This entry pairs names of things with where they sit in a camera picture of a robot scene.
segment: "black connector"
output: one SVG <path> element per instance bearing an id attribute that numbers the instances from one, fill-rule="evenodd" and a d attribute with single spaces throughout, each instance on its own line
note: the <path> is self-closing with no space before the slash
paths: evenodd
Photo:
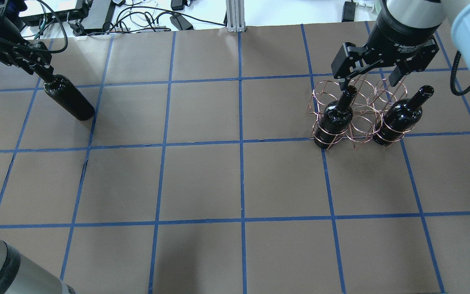
<path id="1" fill-rule="evenodd" d="M 171 9 L 173 11 L 184 10 L 185 4 L 186 4 L 186 0 L 171 0 Z"/>
<path id="2" fill-rule="evenodd" d="M 344 8 L 342 10 L 342 22 L 354 22 L 356 9 L 356 3 L 349 1 L 344 2 Z"/>
<path id="3" fill-rule="evenodd" d="M 175 14 L 170 16 L 170 22 L 178 29 L 181 31 L 185 30 L 193 30 L 192 24 L 188 22 L 184 16 L 180 14 Z"/>

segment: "bottle neck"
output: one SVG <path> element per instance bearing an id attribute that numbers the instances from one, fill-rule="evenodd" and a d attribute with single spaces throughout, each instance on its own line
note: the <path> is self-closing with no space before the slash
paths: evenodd
<path id="1" fill-rule="evenodd" d="M 416 94 L 407 102 L 407 108 L 410 110 L 418 110 L 422 104 L 431 98 L 435 90 L 431 86 L 423 86 Z"/>
<path id="2" fill-rule="evenodd" d="M 354 86 L 347 86 L 342 92 L 340 99 L 338 99 L 338 104 L 336 105 L 336 109 L 339 111 L 346 111 L 353 99 L 356 97 L 358 90 Z"/>

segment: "metal post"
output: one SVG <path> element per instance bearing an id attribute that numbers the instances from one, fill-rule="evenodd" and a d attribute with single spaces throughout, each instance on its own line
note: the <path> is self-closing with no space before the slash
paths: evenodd
<path id="1" fill-rule="evenodd" d="M 226 0 L 226 16 L 229 32 L 246 31 L 244 0 Z"/>

